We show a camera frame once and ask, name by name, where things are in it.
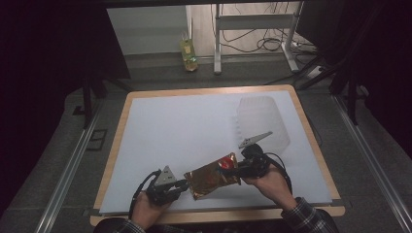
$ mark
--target white paper sheet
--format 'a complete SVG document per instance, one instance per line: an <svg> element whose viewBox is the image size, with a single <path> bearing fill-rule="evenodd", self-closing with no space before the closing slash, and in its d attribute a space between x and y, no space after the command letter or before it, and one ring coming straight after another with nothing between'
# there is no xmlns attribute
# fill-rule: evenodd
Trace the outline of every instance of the white paper sheet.
<svg viewBox="0 0 412 233"><path fill-rule="evenodd" d="M176 179L231 152L243 157L237 123L242 97L275 99L291 142L281 157L292 180L294 196L309 203L331 198L315 155L287 91L193 95L134 99L130 107L114 173L100 213L126 213L137 186L149 173L169 165ZM169 211L273 206L253 186L233 184L194 201L182 193Z"/></svg>

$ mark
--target white desk frame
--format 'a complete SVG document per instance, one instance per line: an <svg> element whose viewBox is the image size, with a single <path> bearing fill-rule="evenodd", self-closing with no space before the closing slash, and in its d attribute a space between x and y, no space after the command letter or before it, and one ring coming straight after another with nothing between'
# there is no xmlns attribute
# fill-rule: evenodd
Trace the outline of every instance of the white desk frame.
<svg viewBox="0 0 412 233"><path fill-rule="evenodd" d="M281 47L289 66L293 73L298 72L299 68L293 59L291 43L294 31L299 20L300 10L303 2L299 2L293 14L281 15L246 15L246 16L221 16L220 4L216 4L215 28L215 75L222 72L222 53L221 53L221 31L222 30L244 30L244 29L268 29L268 28L289 28L289 35L286 42Z"/></svg>

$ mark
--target plaid shirt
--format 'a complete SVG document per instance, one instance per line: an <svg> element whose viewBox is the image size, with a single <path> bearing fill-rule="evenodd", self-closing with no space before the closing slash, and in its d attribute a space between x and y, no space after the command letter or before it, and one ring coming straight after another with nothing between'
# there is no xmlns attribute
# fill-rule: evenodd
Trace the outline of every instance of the plaid shirt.
<svg viewBox="0 0 412 233"><path fill-rule="evenodd" d="M337 230L330 222L327 222L318 211L306 202L304 198L296 198L297 206L288 212L282 212L282 218L296 233L337 233ZM189 233L189 231L179 229L169 225L157 226L156 232L163 233ZM270 227L266 227L268 232L272 232ZM125 221L114 233L145 233L138 225L130 220Z"/></svg>

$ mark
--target person's right hand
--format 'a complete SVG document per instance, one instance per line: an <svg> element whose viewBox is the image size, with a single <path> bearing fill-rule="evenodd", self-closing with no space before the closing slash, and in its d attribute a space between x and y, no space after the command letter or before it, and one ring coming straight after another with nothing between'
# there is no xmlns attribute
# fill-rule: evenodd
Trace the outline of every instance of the person's right hand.
<svg viewBox="0 0 412 233"><path fill-rule="evenodd" d="M285 178L274 165L262 178L243 178L247 184L254 185L265 197L274 201L285 211L292 210L297 203L289 191Z"/></svg>

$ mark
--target hand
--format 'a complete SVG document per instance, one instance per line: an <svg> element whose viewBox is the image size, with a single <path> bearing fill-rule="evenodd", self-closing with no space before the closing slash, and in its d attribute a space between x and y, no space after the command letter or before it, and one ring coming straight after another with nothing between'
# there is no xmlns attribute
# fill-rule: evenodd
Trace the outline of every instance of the hand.
<svg viewBox="0 0 412 233"><path fill-rule="evenodd" d="M270 164L269 171L262 178L243 178L247 184L254 185L265 197L274 201L284 211L290 211L297 203L289 191L285 178L274 165Z"/></svg>
<svg viewBox="0 0 412 233"><path fill-rule="evenodd" d="M157 206L149 200L146 192L142 191L137 197L136 205L134 205L133 216L131 220L147 230L151 227L161 214L170 207L172 203L165 204L163 206Z"/></svg>

